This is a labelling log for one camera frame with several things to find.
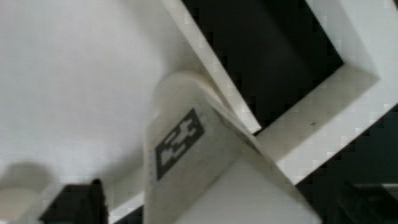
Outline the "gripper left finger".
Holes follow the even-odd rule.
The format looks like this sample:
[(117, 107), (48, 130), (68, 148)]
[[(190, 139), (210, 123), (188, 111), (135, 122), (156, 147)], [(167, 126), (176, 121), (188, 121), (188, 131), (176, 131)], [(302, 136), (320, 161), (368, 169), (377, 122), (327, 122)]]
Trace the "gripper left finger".
[(109, 209), (101, 180), (64, 186), (39, 216), (43, 224), (109, 224)]

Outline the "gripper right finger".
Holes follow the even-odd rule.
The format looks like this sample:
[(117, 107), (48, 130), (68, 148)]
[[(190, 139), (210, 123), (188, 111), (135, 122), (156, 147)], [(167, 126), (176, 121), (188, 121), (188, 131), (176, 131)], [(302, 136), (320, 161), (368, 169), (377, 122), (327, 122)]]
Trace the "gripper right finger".
[(322, 224), (398, 224), (398, 183), (300, 183)]

